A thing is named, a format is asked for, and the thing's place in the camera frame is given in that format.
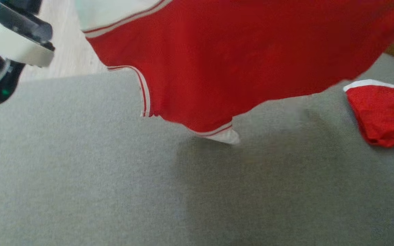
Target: light wood floor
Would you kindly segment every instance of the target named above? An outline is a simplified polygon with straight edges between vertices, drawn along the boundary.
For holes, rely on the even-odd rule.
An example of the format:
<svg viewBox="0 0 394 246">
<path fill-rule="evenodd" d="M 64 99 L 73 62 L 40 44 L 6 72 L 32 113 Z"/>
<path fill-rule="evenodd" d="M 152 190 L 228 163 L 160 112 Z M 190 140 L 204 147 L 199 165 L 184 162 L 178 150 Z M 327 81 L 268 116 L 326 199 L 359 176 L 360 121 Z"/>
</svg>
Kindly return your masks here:
<svg viewBox="0 0 394 246">
<path fill-rule="evenodd" d="M 55 57 L 47 68 L 26 66 L 20 82 L 106 71 L 80 31 L 74 0 L 43 0 L 39 17 L 53 26 Z"/>
</svg>

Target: gray upholstery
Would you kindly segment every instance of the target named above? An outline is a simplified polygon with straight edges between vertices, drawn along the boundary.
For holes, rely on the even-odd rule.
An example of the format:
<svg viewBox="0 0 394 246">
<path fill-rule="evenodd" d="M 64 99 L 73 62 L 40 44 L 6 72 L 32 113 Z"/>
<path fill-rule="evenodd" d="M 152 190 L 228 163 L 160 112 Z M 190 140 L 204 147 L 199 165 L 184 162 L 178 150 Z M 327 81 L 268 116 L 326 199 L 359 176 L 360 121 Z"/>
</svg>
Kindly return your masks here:
<svg viewBox="0 0 394 246">
<path fill-rule="evenodd" d="M 394 84 L 394 59 L 362 77 Z M 128 71 L 21 84 L 0 106 L 0 246 L 394 246 L 394 149 L 361 138 L 347 83 L 236 117 L 238 146 L 140 118 Z"/>
</svg>

